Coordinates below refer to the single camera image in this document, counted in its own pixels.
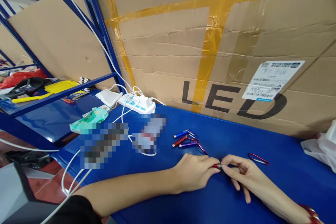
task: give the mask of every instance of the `red plastic bag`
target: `red plastic bag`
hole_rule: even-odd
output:
[[[16,72],[11,76],[8,76],[3,83],[0,84],[0,89],[11,88],[14,87],[16,84],[19,84],[20,81],[31,78],[31,77],[41,77],[43,79],[47,78],[41,68],[37,69],[34,72]]]

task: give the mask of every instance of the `red bracelet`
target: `red bracelet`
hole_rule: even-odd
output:
[[[303,207],[309,214],[310,214],[310,220],[311,223],[310,224],[321,224],[319,215],[310,207],[307,205],[301,205],[299,204],[299,206]]]

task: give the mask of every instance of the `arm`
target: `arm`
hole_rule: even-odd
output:
[[[231,177],[237,189],[240,185],[245,194],[245,200],[251,202],[252,192],[276,215],[292,224],[311,223],[309,213],[301,206],[292,201],[283,191],[281,191],[258,167],[249,159],[228,155],[222,159],[223,171]]]
[[[86,197],[94,211],[104,217],[159,195],[201,189],[211,175],[220,171],[211,168],[217,163],[219,160],[212,157],[185,154],[171,169],[99,181],[82,187],[74,195]]]

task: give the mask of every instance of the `plug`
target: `plug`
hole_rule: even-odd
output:
[[[143,107],[145,109],[148,109],[149,106],[151,105],[149,98],[144,95],[141,95],[139,97],[139,101],[140,101],[140,107]]]

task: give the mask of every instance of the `yellow brush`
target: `yellow brush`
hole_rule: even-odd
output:
[[[44,90],[49,92],[45,95],[17,98],[17,99],[13,99],[12,102],[13,103],[20,103],[20,102],[28,102],[28,101],[31,101],[31,100],[40,100],[40,99],[46,98],[46,97],[48,97],[48,96],[50,96],[54,93],[59,93],[59,92],[62,92],[64,90],[70,89],[70,88],[75,87],[75,86],[77,86],[77,82],[72,81],[72,80],[56,82],[56,83],[50,84],[50,85],[48,85],[44,88]]]
[[[44,90],[47,92],[52,92],[52,93],[59,93],[69,88],[75,87],[77,85],[78,83],[75,81],[66,80],[66,81],[56,82],[51,85],[48,85],[44,88]]]

